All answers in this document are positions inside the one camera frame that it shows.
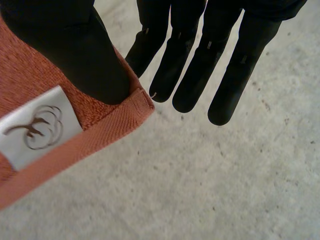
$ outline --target gloved hand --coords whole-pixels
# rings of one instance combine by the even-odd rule
[[[237,44],[208,110],[209,120],[221,126],[231,119],[260,55],[281,22],[293,18],[306,1],[208,0],[206,6],[206,0],[137,0],[142,31],[125,59],[138,77],[144,73],[165,41],[171,6],[171,38],[149,90],[154,101],[165,102],[179,80],[205,10],[200,44],[172,101],[177,111],[187,113],[201,96],[244,9]]]

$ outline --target orange cloth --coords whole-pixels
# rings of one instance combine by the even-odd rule
[[[154,111],[152,100],[137,76],[115,51],[131,78],[131,95],[120,105],[111,106],[80,92],[58,68],[19,40],[0,19],[0,118],[60,85],[84,130],[21,171],[15,171],[0,153],[0,209],[129,134]]]

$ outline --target gray concrete surface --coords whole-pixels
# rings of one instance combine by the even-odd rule
[[[140,29],[135,1],[95,6],[125,55]],[[140,129],[0,212],[0,239],[319,240],[320,1],[282,24],[233,119],[216,127],[207,109],[239,23],[191,113],[157,104]]]

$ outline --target tree logo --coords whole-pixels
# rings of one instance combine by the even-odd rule
[[[4,131],[9,135],[13,131],[23,130],[24,144],[31,150],[42,150],[59,142],[64,126],[61,122],[62,111],[56,106],[38,106],[28,124],[14,125]]]

